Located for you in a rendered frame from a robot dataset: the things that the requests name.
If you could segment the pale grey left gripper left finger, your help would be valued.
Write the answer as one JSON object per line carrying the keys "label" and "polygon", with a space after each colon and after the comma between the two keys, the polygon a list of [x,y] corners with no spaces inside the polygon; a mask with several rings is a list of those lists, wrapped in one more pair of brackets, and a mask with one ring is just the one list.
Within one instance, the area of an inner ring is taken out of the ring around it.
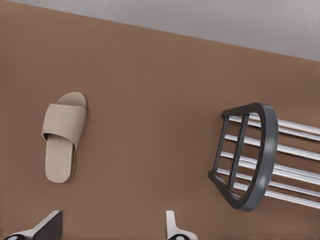
{"label": "pale grey left gripper left finger", "polygon": [[35,227],[13,233],[3,240],[60,240],[63,233],[63,211],[51,212]]}

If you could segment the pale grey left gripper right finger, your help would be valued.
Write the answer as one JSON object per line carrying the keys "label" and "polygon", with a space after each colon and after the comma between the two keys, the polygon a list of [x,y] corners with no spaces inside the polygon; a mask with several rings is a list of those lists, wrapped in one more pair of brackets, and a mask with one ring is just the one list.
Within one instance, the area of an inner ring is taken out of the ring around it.
{"label": "pale grey left gripper right finger", "polygon": [[166,240],[198,240],[198,237],[190,231],[177,227],[175,213],[173,210],[166,210]]}

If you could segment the beige slipper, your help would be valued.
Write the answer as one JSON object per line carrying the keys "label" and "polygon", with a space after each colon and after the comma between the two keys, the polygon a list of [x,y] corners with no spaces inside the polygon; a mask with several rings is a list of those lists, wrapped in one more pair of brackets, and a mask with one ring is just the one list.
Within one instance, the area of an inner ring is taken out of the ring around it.
{"label": "beige slipper", "polygon": [[86,118],[87,102],[80,92],[48,105],[41,136],[46,142],[45,175],[51,182],[64,183],[72,176]]}

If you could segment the black shoe rack silver bars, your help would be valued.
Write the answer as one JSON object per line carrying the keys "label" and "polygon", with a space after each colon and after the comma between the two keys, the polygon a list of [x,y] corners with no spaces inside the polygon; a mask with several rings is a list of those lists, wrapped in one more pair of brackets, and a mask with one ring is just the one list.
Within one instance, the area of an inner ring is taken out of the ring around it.
{"label": "black shoe rack silver bars", "polygon": [[320,128],[278,119],[258,102],[221,113],[222,130],[208,178],[236,210],[250,212],[263,197],[320,210],[320,191],[271,180],[273,175],[320,186],[320,174],[276,164],[278,152],[320,162],[320,153],[278,143],[279,134],[320,143]]}

